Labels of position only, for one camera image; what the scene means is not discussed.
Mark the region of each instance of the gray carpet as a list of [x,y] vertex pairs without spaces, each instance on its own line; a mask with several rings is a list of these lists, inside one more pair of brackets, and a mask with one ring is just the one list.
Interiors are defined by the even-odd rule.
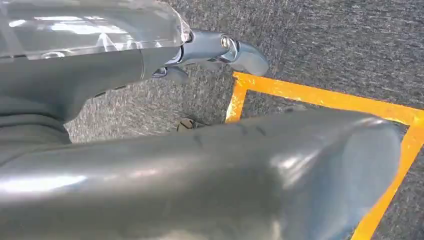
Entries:
[[[424,1],[170,0],[192,27],[259,46],[268,77],[424,107]],[[190,67],[191,82],[152,79],[90,100],[68,125],[75,142],[158,135],[178,119],[224,121],[229,68]],[[243,116],[279,113],[295,102],[250,92]],[[406,127],[399,126],[402,135]],[[424,239],[424,155],[412,166],[374,239]]]

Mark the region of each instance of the yellow line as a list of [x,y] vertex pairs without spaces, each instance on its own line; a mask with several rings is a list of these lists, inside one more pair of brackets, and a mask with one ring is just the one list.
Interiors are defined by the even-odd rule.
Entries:
[[402,157],[400,159],[399,171],[389,186],[385,194],[380,198],[372,210],[362,219],[355,230],[351,240],[368,240],[371,239],[377,229],[386,209],[395,196],[402,181],[407,175],[412,163],[420,153],[424,142],[424,128],[419,126],[411,126],[403,137],[402,141]]
[[231,101],[229,102],[228,109],[226,111],[226,123],[237,122],[240,120],[247,91],[248,90],[243,87],[240,81],[236,79]]
[[227,111],[227,123],[240,119],[246,92],[247,90],[252,90],[327,108],[369,113],[410,126],[402,141],[402,156],[399,171],[393,183],[378,203],[359,223],[351,240],[371,239],[387,207],[422,148],[424,143],[424,111],[241,72],[235,72],[234,77],[236,77],[236,81],[234,93]]
[[371,113],[405,125],[418,124],[418,121],[423,121],[422,116],[424,116],[424,111],[407,106],[240,72],[235,72],[234,77],[238,79],[238,84],[240,86],[256,92],[320,105],[327,108]]

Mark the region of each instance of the metal screw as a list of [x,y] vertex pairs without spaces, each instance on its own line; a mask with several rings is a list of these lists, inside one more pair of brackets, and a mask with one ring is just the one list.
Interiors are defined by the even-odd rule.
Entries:
[[221,38],[221,46],[222,46],[224,49],[229,49],[229,48],[230,48],[230,45],[231,45],[230,38],[229,38],[229,37],[227,37],[227,36],[223,36],[223,37]]

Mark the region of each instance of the shiny gray surface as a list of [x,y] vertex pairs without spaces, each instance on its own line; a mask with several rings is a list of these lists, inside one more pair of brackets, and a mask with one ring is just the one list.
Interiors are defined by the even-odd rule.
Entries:
[[390,123],[335,110],[40,149],[0,168],[0,239],[340,239],[399,156]]
[[0,57],[30,60],[179,47],[190,33],[153,0],[0,1]]

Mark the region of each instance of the clear plastic cover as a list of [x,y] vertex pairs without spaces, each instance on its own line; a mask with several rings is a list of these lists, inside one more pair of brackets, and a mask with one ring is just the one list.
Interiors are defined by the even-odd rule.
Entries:
[[181,46],[190,28],[154,0],[0,0],[0,59]]

